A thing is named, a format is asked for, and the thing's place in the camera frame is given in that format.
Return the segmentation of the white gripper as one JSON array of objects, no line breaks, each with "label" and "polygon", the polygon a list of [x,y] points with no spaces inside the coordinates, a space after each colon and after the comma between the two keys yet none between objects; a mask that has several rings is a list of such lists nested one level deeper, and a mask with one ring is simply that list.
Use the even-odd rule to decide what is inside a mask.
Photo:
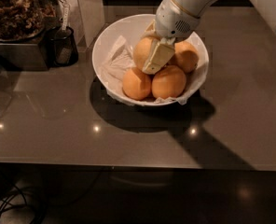
[{"label": "white gripper", "polygon": [[200,18],[186,12],[175,0],[162,0],[155,20],[148,24],[141,35],[141,38],[156,38],[151,43],[143,72],[155,75],[161,70],[175,53],[175,38],[189,38],[199,23]]}]

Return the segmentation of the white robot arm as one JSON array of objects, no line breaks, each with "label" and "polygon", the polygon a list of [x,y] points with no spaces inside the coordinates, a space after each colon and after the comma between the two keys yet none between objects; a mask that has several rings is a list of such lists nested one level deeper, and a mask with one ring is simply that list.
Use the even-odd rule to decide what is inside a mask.
[{"label": "white robot arm", "polygon": [[218,0],[162,0],[143,37],[154,36],[142,71],[156,74],[174,55],[174,44],[188,39],[204,11]]}]

